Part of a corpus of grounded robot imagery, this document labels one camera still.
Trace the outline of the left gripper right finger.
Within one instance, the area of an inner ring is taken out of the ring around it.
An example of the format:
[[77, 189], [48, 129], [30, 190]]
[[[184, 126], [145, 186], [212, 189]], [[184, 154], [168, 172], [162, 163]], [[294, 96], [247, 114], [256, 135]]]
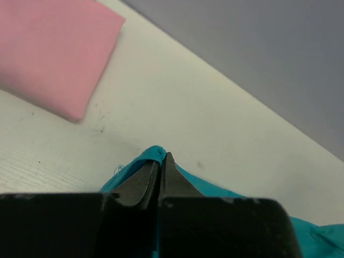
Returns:
[[161, 170], [160, 257], [301, 257], [291, 221], [275, 200], [207, 197], [167, 153]]

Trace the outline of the teal t shirt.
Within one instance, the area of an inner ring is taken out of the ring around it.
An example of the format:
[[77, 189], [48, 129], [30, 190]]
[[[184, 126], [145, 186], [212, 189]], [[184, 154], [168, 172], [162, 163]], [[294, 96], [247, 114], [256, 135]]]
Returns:
[[[151, 257], [159, 256], [159, 207], [158, 198], [161, 185], [161, 170], [167, 151], [160, 146], [152, 146], [136, 157], [131, 163], [122, 167], [101, 188], [101, 192], [110, 192], [134, 175], [148, 161], [159, 165], [159, 188], [156, 194], [156, 250]], [[176, 164], [178, 171], [202, 194], [207, 197], [244, 197], [235, 192], [223, 189], [196, 177]], [[343, 257], [343, 225], [334, 224], [318, 226], [308, 221], [288, 216], [295, 232], [301, 257]]]

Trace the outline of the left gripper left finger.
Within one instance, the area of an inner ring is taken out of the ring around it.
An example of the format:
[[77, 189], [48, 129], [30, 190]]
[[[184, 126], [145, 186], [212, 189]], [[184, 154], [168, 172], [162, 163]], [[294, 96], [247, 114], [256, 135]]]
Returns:
[[1, 194], [1, 257], [151, 257], [159, 165], [105, 193]]

